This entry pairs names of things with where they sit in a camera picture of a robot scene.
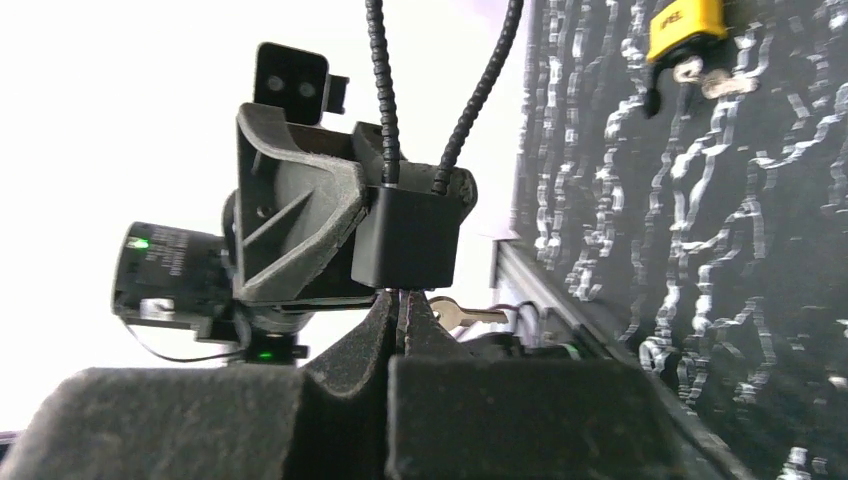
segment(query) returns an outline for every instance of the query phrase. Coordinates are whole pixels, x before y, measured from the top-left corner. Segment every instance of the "scratched black surface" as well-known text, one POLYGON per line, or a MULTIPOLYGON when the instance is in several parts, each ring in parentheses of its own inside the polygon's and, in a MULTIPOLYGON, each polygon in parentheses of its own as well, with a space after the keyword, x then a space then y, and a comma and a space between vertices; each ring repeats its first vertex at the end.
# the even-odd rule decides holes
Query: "scratched black surface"
POLYGON ((515 228, 758 477, 848 478, 848 0, 727 5, 760 89, 646 120, 665 5, 536 2, 515 228))

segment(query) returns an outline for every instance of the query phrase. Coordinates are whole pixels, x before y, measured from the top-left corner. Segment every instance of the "silver key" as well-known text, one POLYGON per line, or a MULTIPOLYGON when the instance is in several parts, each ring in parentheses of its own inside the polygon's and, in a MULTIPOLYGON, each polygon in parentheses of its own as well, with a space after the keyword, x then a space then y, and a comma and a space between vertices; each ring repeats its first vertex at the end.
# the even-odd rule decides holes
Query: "silver key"
POLYGON ((430 308, 439 324, 445 330, 451 331, 456 327, 470 327, 477 322, 509 323, 506 314, 500 310, 472 310, 462 308, 450 297, 435 297, 430 299, 430 308))

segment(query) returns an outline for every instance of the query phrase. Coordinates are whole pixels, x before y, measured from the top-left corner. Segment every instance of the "green light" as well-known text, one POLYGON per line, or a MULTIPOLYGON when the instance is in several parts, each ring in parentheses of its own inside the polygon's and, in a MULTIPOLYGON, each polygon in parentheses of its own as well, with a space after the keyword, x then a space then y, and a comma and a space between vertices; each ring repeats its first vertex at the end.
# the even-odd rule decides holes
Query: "green light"
POLYGON ((127 239, 127 247, 135 250, 144 250, 150 247, 150 242, 144 238, 130 237, 127 239))

